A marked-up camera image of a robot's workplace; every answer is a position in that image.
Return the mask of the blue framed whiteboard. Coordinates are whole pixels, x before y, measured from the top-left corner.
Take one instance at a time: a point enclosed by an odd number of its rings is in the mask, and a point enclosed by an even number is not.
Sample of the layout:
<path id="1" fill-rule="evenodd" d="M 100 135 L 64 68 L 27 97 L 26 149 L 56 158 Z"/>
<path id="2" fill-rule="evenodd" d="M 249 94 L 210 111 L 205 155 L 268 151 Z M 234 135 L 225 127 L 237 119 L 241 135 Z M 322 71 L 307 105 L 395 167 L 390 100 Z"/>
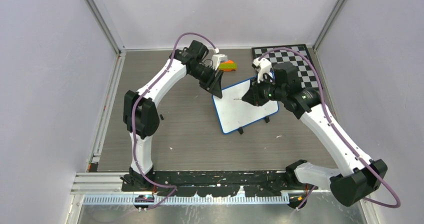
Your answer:
<path id="1" fill-rule="evenodd" d="M 268 101 L 263 106 L 254 106 L 241 98 L 250 87 L 250 79 L 237 82 L 222 89 L 222 98 L 212 96 L 212 103 L 223 134 L 227 135 L 238 131 L 250 124 L 264 121 L 276 114 L 280 107 L 276 101 Z"/>

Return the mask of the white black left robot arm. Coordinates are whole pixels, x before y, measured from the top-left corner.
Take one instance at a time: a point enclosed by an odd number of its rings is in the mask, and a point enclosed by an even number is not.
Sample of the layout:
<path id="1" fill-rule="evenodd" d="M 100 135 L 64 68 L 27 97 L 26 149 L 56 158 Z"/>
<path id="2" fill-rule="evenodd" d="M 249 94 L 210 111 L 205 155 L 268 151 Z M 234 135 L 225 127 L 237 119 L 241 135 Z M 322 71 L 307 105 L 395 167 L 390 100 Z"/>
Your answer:
<path id="1" fill-rule="evenodd" d="M 129 182 L 141 191 L 153 186 L 152 139 L 160 125 L 157 106 L 171 88 L 187 75 L 199 81 L 199 86 L 215 97 L 222 98 L 223 71 L 219 65 L 228 61 L 216 48 L 211 63 L 204 60 L 208 48 L 194 40 L 189 47 L 174 49 L 164 67 L 146 85 L 124 95 L 123 122 L 131 138 L 132 161 Z"/>

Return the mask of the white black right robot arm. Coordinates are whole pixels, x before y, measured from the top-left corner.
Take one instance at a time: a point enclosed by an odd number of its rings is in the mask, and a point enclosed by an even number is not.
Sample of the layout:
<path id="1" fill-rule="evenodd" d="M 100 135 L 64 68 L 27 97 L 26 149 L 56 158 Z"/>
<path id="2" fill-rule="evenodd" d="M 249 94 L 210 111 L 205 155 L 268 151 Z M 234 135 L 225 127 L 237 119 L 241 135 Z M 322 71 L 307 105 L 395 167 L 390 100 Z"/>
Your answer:
<path id="1" fill-rule="evenodd" d="M 329 108 L 322 103 L 317 87 L 303 88 L 298 68 L 291 62 L 272 65 L 266 58 L 254 60 L 256 76 L 241 97 L 255 107 L 270 101 L 283 103 L 320 140 L 336 163 L 336 168 L 314 165 L 300 159 L 285 168 L 285 182 L 291 189 L 303 184 L 329 190 L 335 199 L 350 207 L 376 191 L 388 171 L 382 159 L 374 160 L 347 136 Z"/>

